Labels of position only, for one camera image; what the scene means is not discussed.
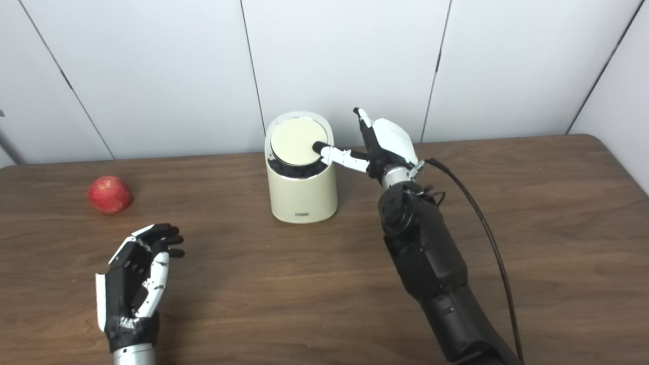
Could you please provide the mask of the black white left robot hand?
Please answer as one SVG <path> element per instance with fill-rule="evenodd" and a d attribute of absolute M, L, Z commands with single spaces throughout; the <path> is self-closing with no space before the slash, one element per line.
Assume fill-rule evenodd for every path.
<path fill-rule="evenodd" d="M 169 265 L 185 252 L 183 236 L 169 223 L 131 233 L 95 275 L 97 323 L 115 364 L 153 364 L 160 331 L 158 306 L 167 287 Z"/>

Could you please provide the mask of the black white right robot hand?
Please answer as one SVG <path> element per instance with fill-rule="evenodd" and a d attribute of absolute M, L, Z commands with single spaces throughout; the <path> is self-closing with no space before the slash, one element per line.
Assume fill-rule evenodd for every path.
<path fill-rule="evenodd" d="M 322 141 L 313 143 L 313 151 L 320 155 L 325 164 L 336 163 L 364 172 L 383 187 L 414 181 L 422 163 L 416 155 L 410 135 L 390 120 L 373 120 L 362 108 L 355 107 L 353 112 L 358 117 L 367 150 L 365 154 L 341 150 Z"/>

